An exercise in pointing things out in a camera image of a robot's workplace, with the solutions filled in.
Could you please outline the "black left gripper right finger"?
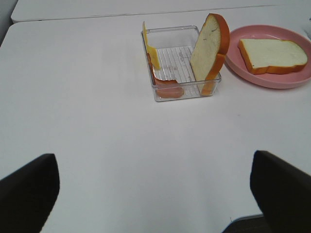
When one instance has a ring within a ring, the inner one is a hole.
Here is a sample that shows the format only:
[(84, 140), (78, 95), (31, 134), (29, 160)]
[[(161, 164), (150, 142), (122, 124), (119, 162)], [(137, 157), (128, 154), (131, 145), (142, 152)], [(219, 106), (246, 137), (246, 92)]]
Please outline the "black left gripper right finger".
[(275, 233), (311, 231), (311, 177), (274, 154), (253, 157), (250, 189)]

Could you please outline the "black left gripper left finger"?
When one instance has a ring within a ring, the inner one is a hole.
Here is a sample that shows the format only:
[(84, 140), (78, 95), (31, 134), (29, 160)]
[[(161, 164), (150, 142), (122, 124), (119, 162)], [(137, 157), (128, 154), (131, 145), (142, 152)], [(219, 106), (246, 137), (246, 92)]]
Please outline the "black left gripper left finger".
[(57, 200), (60, 177), (54, 154), (43, 154), (0, 181), (0, 231), (39, 233)]

